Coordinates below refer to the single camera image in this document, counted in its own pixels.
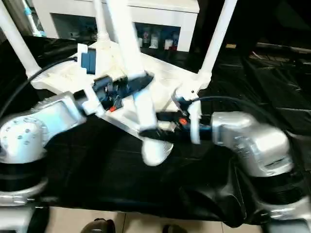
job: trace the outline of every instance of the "black surface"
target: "black surface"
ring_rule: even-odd
[[[27,38],[41,66],[72,55],[76,42]],[[145,49],[156,58],[197,72],[204,55]],[[0,103],[26,77],[7,42],[0,46]],[[226,95],[251,101],[273,114],[293,136],[294,160],[299,172],[310,170],[311,104],[308,67],[255,61],[233,51],[221,51],[207,90],[200,96]],[[29,109],[43,95],[30,86],[10,112]],[[203,113],[252,109],[229,102],[204,102]],[[44,197],[53,205],[98,210],[150,213],[186,219],[220,220],[237,227],[262,223],[265,213],[255,208],[252,185],[241,172],[236,156],[226,148],[203,142],[176,144],[168,159],[157,167],[141,158],[141,141],[115,126],[91,117],[86,124],[56,136],[48,150],[49,185]]]

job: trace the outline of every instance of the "floor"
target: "floor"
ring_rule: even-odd
[[[177,220],[139,213],[117,213],[95,210],[52,208],[47,233],[80,233],[82,228],[96,218],[112,219],[116,233],[162,233],[166,224],[176,224],[189,233],[260,233],[260,227],[242,225],[232,229],[220,222]]]

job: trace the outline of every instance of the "white plastic frame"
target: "white plastic frame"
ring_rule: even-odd
[[[155,80],[150,85],[150,91],[156,110],[176,110],[176,106],[171,101],[171,95],[174,90],[182,84],[186,86],[186,90],[190,91],[195,89],[196,92],[208,86],[212,68],[236,3],[237,0],[225,0],[203,66],[198,74],[175,67],[145,54],[140,55],[144,69],[155,74]],[[103,21],[104,18],[97,17],[97,22]],[[25,67],[28,77],[38,71],[40,67],[31,55],[2,1],[0,2],[0,26]],[[101,33],[105,34],[105,27],[100,28],[102,30]],[[118,44],[110,42],[110,45],[111,46],[107,48],[106,46],[102,46],[98,41],[90,47],[101,51],[102,54],[106,55],[104,58],[111,62],[108,62],[109,66],[105,68],[104,73],[109,74],[112,78],[118,78],[122,74],[125,74],[125,65]],[[78,91],[81,89],[81,85],[77,84],[75,80],[78,68],[79,67],[74,62],[60,64],[45,72],[40,78],[34,80],[32,84],[36,89],[48,89],[56,94],[68,90],[71,92]],[[107,113],[103,118],[128,133],[139,137],[139,124],[135,112],[134,103],[132,99],[128,98],[124,100],[124,107],[122,109],[113,113]]]

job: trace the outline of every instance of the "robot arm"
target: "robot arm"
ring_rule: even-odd
[[[174,131],[146,130],[141,136],[169,142],[193,143],[193,119],[185,100],[175,100],[180,111],[158,113],[160,121],[174,122]],[[311,203],[303,176],[296,170],[290,155],[290,142],[279,128],[261,124],[243,112],[215,112],[210,125],[196,122],[201,140],[212,140],[217,146],[234,151],[253,185],[253,198],[258,207],[269,213],[272,220],[267,232],[311,232]]]
[[[30,228],[44,232],[48,207],[38,208],[34,201],[47,184],[45,145],[57,134],[85,123],[90,114],[121,108],[123,98],[144,89],[152,79],[147,73],[130,81],[125,77],[112,82],[106,76],[95,81],[91,90],[47,98],[27,112],[2,120],[0,232],[32,232]]]

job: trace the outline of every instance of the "wire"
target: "wire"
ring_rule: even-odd
[[[19,85],[16,90],[13,92],[13,94],[9,97],[9,99],[5,102],[4,106],[1,108],[0,111],[0,119],[3,117],[3,114],[5,113],[5,111],[7,110],[7,108],[10,106],[10,104],[12,103],[12,101],[15,99],[15,97],[21,92],[22,89],[25,88],[25,86],[27,84],[29,84],[32,80],[34,80],[36,77],[38,77],[40,74],[42,74],[44,71],[52,68],[55,65],[58,65],[60,63],[63,62],[67,62],[67,61],[77,61],[77,57],[69,57],[69,58],[65,58],[62,60],[59,60],[57,62],[54,62],[44,68],[42,68],[41,70],[39,70],[38,72],[36,72],[33,76],[31,76],[28,80],[26,80],[25,82],[23,82],[21,85]]]
[[[278,120],[273,115],[271,115],[270,113],[268,113],[264,109],[258,107],[257,105],[255,105],[249,101],[241,100],[241,99],[230,97],[230,96],[205,96],[205,97],[200,97],[200,98],[196,98],[193,100],[189,100],[187,102],[193,103],[196,101],[231,101],[231,102],[235,102],[235,103],[240,103],[240,104],[248,106],[248,107],[254,109],[255,111],[259,112],[261,115],[263,115],[264,117],[269,119],[269,121],[274,126],[281,128]]]

